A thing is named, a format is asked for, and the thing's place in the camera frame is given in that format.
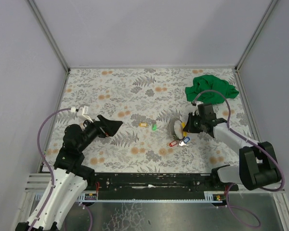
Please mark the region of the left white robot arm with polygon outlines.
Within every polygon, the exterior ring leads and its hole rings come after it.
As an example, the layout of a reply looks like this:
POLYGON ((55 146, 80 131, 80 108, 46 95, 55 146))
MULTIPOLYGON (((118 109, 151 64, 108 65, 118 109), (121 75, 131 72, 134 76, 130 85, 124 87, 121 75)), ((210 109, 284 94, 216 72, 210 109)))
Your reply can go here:
POLYGON ((27 221, 17 224, 17 231, 60 230, 78 196, 87 186, 95 184, 94 170, 82 164, 83 151, 97 137, 113 137, 123 122, 98 115, 97 121, 85 120, 84 124, 85 128, 78 124, 66 127, 51 180, 27 221))

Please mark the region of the patterned bracelet keyring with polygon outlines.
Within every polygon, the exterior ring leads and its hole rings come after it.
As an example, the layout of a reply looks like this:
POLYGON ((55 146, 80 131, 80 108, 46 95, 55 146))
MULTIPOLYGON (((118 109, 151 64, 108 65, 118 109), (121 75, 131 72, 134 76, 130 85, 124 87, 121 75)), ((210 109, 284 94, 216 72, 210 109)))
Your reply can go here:
POLYGON ((169 122, 169 132, 174 140, 182 140, 184 138, 182 120, 179 118, 173 118, 169 122))

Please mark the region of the red key tag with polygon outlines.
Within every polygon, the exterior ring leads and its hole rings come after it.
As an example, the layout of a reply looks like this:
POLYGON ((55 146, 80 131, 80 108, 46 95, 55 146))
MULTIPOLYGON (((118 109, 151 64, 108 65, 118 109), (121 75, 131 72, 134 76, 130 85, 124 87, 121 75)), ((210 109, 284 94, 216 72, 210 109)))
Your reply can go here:
POLYGON ((173 146, 175 146, 177 144, 178 144, 178 141, 172 141, 172 142, 169 143, 169 146, 173 147, 173 146))

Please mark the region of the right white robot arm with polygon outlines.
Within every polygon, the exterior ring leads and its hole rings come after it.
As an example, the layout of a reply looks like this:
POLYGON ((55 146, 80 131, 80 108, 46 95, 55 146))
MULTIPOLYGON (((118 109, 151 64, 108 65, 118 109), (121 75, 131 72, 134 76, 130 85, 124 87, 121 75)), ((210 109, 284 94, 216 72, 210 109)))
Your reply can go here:
POLYGON ((239 157, 237 166, 225 165, 211 170, 219 182, 242 184, 251 191, 282 181, 271 143, 255 141, 234 131, 227 120, 217 118, 210 103, 199 104, 197 109, 198 112, 188 114, 183 131, 207 133, 226 144, 239 157))

